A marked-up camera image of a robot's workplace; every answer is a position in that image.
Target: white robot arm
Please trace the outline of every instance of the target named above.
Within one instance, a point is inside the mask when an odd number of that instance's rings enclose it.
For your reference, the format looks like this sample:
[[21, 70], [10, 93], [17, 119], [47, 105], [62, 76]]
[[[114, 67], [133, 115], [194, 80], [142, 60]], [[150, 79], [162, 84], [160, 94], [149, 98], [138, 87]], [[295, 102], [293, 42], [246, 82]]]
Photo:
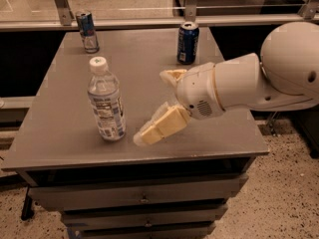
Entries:
[[182, 130], [191, 118], [205, 120], [237, 108], [282, 112], [319, 104], [319, 26], [294, 22], [278, 27], [265, 39], [260, 58], [248, 54], [161, 72], [180, 105], [160, 107], [134, 142], [150, 145]]

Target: drawer handle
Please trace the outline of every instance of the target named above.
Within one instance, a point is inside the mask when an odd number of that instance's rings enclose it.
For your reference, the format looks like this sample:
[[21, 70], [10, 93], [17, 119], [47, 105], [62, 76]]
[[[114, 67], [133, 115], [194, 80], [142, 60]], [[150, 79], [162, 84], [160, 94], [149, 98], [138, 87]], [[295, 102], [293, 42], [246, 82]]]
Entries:
[[150, 201], [148, 200], [148, 198], [145, 195], [143, 195], [142, 199], [140, 200], [140, 203], [146, 204], [146, 203], [149, 203], [149, 202]]
[[145, 227], [152, 227], [152, 224], [149, 221], [147, 221], [147, 223], [145, 224]]

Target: table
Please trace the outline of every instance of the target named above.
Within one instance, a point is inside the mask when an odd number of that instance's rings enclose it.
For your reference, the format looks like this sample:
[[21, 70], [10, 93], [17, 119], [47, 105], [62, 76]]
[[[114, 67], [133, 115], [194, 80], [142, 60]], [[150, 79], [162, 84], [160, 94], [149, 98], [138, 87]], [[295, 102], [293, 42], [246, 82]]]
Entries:
[[[3, 169], [30, 185], [29, 196], [83, 238], [205, 236], [247, 180], [245, 171], [268, 147], [249, 110], [193, 120], [148, 147], [134, 134], [164, 102], [174, 104], [162, 70], [176, 62], [177, 29], [98, 32], [101, 50], [86, 54], [67, 33], [9, 150]], [[208, 28], [200, 28], [195, 65], [223, 61]], [[107, 58], [119, 78], [126, 136], [103, 141], [87, 85], [89, 61]]]

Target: soda can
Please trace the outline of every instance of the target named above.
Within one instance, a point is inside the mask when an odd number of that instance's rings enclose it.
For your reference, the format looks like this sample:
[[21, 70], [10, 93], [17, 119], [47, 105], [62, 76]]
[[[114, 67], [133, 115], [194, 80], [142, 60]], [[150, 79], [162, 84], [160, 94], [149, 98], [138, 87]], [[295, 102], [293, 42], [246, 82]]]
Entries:
[[184, 65], [195, 61], [199, 28], [198, 24], [186, 21], [180, 25], [178, 31], [177, 60]]
[[99, 42], [93, 23], [92, 13], [89, 11], [78, 11], [76, 19], [80, 30], [80, 35], [87, 53], [96, 53], [99, 51]]

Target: clear plastic bottle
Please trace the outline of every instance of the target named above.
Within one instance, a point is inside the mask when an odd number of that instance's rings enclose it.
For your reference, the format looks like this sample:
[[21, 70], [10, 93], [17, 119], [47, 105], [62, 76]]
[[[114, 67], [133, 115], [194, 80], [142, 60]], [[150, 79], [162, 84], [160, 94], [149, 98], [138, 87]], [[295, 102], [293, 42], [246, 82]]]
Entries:
[[100, 135], [105, 140], [118, 140], [126, 133], [120, 82], [109, 71], [104, 57], [91, 59], [90, 70], [93, 76], [88, 86], [88, 96]]

